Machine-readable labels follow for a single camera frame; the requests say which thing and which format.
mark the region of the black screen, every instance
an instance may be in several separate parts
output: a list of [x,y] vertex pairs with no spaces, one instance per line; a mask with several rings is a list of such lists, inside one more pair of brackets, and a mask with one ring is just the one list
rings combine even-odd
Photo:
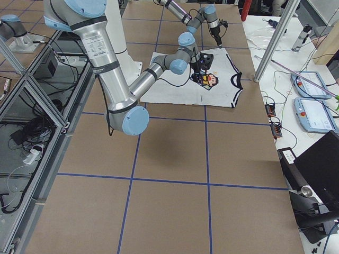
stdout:
[[295,164],[330,211],[339,210],[339,136],[329,131]]

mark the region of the brown table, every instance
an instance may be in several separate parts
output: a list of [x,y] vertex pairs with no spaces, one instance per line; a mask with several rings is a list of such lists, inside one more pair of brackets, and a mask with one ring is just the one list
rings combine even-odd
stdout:
[[[237,108],[147,103],[141,136],[109,137],[95,83],[27,254],[303,253],[237,7],[216,7],[243,72]],[[135,1],[123,26],[144,68],[185,31],[161,6]],[[215,46],[205,24],[196,38]]]

